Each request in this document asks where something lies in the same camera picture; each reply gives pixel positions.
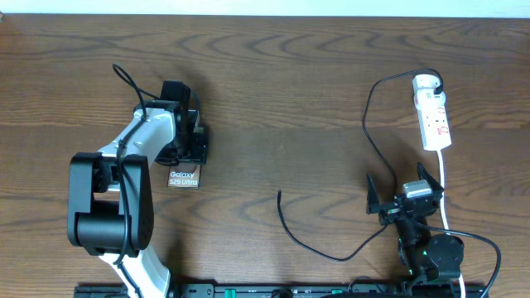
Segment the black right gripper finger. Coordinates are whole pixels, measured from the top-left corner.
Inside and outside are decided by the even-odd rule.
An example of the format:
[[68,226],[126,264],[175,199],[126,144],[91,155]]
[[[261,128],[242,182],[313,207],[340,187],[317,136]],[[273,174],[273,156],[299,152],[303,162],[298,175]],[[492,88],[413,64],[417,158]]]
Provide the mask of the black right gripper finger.
[[433,193],[441,193],[443,191],[441,184],[428,173],[421,162],[417,163],[417,175],[420,180],[425,180],[427,182]]
[[367,174],[366,177],[368,183],[366,212],[367,214],[377,214],[380,212],[381,209],[378,192],[376,190],[376,186],[373,182],[372,176],[370,174]]

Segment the bronze Galaxy smartphone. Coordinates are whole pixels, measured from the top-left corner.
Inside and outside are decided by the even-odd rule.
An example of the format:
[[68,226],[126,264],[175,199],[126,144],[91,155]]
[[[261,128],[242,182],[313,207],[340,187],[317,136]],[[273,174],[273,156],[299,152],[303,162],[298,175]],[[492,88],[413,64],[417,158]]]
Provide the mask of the bronze Galaxy smartphone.
[[198,189],[200,187],[201,165],[181,163],[171,166],[167,186],[182,189]]

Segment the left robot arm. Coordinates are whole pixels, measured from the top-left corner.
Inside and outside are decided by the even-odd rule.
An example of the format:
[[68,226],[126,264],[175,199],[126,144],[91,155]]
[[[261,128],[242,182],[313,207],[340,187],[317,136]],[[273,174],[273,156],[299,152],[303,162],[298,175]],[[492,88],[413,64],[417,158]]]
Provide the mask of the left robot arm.
[[125,297],[178,297],[181,289],[151,244],[150,168],[206,162],[200,112],[183,99],[140,103],[132,121],[97,152],[70,161],[67,235],[72,245],[109,264]]

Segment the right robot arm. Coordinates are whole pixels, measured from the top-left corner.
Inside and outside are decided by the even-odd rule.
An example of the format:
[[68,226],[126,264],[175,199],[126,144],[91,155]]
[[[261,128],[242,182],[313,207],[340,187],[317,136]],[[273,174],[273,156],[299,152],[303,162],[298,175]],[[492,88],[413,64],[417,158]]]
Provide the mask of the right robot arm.
[[432,235],[426,218],[440,207],[444,188],[422,164],[418,180],[406,183],[393,201],[381,203],[373,179],[367,176],[367,213],[377,214],[379,223],[395,225],[403,263],[412,277],[423,284],[448,284],[459,279],[464,256],[461,239],[447,233]]

